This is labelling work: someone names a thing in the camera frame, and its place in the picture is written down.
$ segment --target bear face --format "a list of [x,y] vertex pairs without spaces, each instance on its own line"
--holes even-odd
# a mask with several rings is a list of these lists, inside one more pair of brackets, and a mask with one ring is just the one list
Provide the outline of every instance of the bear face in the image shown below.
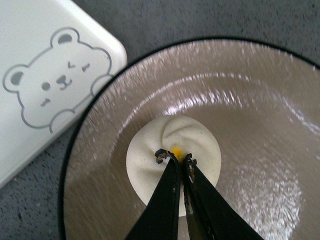
[[3,87],[17,94],[26,125],[50,128],[57,116],[75,113],[94,96],[94,84],[109,74],[111,65],[106,50],[81,42],[77,30],[63,28],[28,65],[11,67],[3,77]]

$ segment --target gray surface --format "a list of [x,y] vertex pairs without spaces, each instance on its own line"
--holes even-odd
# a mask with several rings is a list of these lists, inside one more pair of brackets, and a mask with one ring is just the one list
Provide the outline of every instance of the gray surface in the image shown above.
[[[128,61],[205,36],[257,39],[320,64],[320,0],[76,0],[125,46]],[[61,166],[74,127],[0,190],[0,239],[58,239]]]

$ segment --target black tweezers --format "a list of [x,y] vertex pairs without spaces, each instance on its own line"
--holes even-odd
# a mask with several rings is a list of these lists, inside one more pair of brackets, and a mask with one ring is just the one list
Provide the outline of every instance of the black tweezers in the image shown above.
[[170,160],[144,212],[125,240],[177,240],[180,186],[191,240],[263,240],[223,199],[187,154],[182,166],[170,151],[159,149],[157,163]]

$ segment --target bowl rim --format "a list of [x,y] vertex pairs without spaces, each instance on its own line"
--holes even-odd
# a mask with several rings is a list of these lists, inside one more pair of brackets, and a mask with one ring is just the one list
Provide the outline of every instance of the bowl rim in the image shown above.
[[238,36],[207,36],[207,37],[196,37],[196,38],[191,38],[187,40],[180,40],[176,41],[174,43],[170,43],[164,46],[160,46],[154,50],[149,51],[146,54],[143,54],[142,56],[136,58],[132,62],[130,62],[127,66],[125,66],[120,72],[118,72],[112,79],[110,79],[103,87],[102,89],[98,92],[98,94],[92,99],[88,107],[84,110],[82,113],[81,117],[79,118],[78,122],[76,123],[76,127],[71,135],[71,138],[69,140],[68,146],[66,148],[66,152],[64,155],[61,171],[60,171],[60,179],[59,179],[59,186],[58,186],[58,197],[57,197],[57,220],[58,220],[58,232],[59,232],[59,239],[61,240],[66,240],[66,226],[65,226],[65,221],[64,221],[64,196],[65,196],[65,180],[66,180],[66,174],[67,174],[67,168],[68,168],[68,163],[69,163],[69,158],[74,146],[74,143],[77,139],[78,133],[83,125],[83,122],[85,121],[88,113],[90,112],[91,108],[93,105],[98,101],[100,96],[106,91],[106,89],[109,88],[111,84],[113,84],[119,76],[121,76],[124,72],[126,72],[128,69],[133,67],[134,65],[140,63],[144,59],[161,52],[165,49],[169,49],[178,45],[183,45],[183,44],[189,44],[193,42],[202,42],[202,41],[213,41],[213,40],[227,40],[227,41],[237,41],[237,42],[247,42],[247,43],[253,43],[265,47],[270,47],[275,50],[279,50],[283,53],[287,53],[289,55],[292,55],[305,63],[312,65],[316,69],[320,70],[320,65],[312,61],[311,59],[304,57],[303,55],[294,52],[293,50],[275,45],[273,43],[267,42],[267,41],[262,41],[258,39],[253,39],[253,38],[245,38],[245,37],[238,37]]

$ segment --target bear eye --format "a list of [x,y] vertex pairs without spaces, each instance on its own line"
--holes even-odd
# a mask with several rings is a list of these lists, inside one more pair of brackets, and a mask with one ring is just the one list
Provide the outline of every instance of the bear eye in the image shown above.
[[41,87],[44,91],[48,91],[50,89],[50,83],[44,82],[42,83]]

